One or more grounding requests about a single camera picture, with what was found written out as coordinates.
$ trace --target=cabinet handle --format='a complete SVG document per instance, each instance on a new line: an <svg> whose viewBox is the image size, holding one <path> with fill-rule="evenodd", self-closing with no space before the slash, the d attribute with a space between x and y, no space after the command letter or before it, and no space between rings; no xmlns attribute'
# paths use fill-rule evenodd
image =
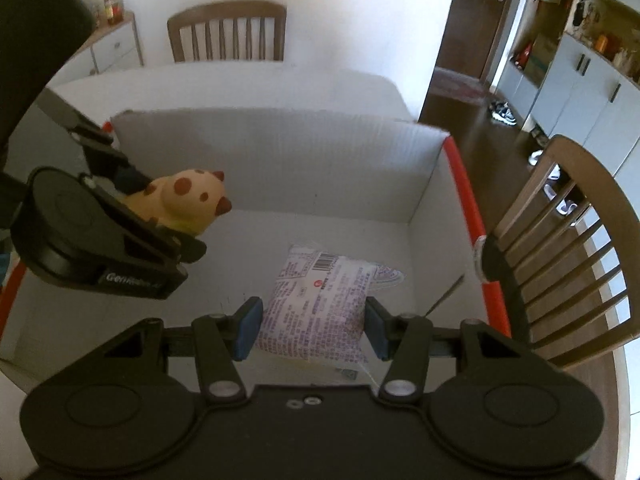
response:
<svg viewBox="0 0 640 480"><path fill-rule="evenodd" d="M589 69L590 64L591 64L591 58L588 58L587 62L584 64L584 68L582 69L582 77L584 77L584 75L587 73L587 70Z"/></svg>
<svg viewBox="0 0 640 480"><path fill-rule="evenodd" d="M584 63L584 57L585 57L584 54L580 56L580 61L578 62L578 66L575 69L576 72L580 72L582 64Z"/></svg>
<svg viewBox="0 0 640 480"><path fill-rule="evenodd" d="M613 91L613 95L611 96L611 99L609 99L609 102L612 103L613 101L616 100L616 97L618 97L618 92L620 92L620 87L622 85L620 83L618 83L618 86L616 86L616 89Z"/></svg>

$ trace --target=chair backrest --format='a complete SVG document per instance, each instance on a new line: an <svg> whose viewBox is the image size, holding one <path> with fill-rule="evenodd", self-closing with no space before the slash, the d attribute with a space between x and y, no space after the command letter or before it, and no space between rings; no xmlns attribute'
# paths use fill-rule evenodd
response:
<svg viewBox="0 0 640 480"><path fill-rule="evenodd" d="M638 312L640 308L640 222L632 205L609 171L580 145L566 137L555 136L540 156L534 171L513 205L495 228L494 236L499 245L501 241L506 241L505 234L540 192L556 164L559 164L568 174L570 181L562 187L555 199L504 248L505 258L507 261L511 259L511 267L516 275L523 268L530 267L532 262L540 262L540 256L546 259L545 263L536 265L533 272L524 279L518 278L521 291L526 287L530 290L531 284L540 282L543 276L554 278L548 286L537 290L534 297L525 300L525 309L529 315L532 332L535 327L542 328L545 323L552 327L550 333L533 341L533 347L549 348L549 345L570 335L575 336L578 330L604 316L625 298L628 298L630 309L629 319L611 328L605 325L603 330L591 334L586 341L582 340L569 350L562 348L560 354L549 359L561 368L569 368L603 355L640 335L640 313ZM524 242L538 230L549 213L567 197L574 187L582 192L584 200L564 220L557 223L541 242L523 253ZM558 250L562 234L590 207L596 211L599 220ZM606 229L608 243L590 256L584 252L583 261L558 277L558 270L563 266L566 268L569 254L573 253L575 256L575 253L579 252L576 249L583 248L600 228ZM593 266L612 250L617 254L618 264L600 277L593 274L587 280L586 286L572 292L575 290L575 286L571 287L572 282L575 285L578 277L583 276L587 271L592 271ZM551 258L545 258L548 253L553 254ZM551 273L554 269L557 271L556 274ZM600 289L620 272L624 276L626 289L612 298L603 299L600 296ZM559 296L559 300L557 304L554 300L550 306L548 300L554 296L556 300ZM532 319L533 312L536 313L534 319Z"/></svg>
<svg viewBox="0 0 640 480"><path fill-rule="evenodd" d="M260 32L258 35L258 59L266 58L266 20L274 19L273 33L273 60L284 59L284 36L287 23L287 7L267 0L229 0L211 4L191 7L178 14L174 14L166 22L169 31L169 42L174 53L174 61L185 61L184 48L180 30L189 27L191 29L191 45L193 60L200 60L200 47L196 26L204 24L206 59L213 60L213 45L211 42L210 22L218 22L218 44L220 46L220 59L226 59L225 20L233 20L233 59L240 59L240 39L238 20L246 20L245 57L253 59L253 34L252 18L260 19Z"/></svg>

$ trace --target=doormat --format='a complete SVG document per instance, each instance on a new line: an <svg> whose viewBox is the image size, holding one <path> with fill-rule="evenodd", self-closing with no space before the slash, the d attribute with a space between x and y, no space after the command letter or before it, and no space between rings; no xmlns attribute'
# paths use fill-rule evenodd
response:
<svg viewBox="0 0 640 480"><path fill-rule="evenodd" d="M476 106L487 105L490 95L478 79L439 67L433 70L429 93Z"/></svg>

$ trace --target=brown door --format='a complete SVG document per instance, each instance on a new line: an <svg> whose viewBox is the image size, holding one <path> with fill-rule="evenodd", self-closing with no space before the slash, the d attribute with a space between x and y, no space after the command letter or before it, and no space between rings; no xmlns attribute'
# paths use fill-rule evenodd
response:
<svg viewBox="0 0 640 480"><path fill-rule="evenodd" d="M436 66L484 79L509 2L452 0Z"/></svg>

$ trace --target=barcode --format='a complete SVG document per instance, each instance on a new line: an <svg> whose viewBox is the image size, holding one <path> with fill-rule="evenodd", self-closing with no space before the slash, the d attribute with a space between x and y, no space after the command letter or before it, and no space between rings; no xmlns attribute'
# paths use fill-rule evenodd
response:
<svg viewBox="0 0 640 480"><path fill-rule="evenodd" d="M313 270L325 270L326 272L329 272L337 259L338 256L335 254L320 253L320 256L318 256L318 259L314 264Z"/></svg>

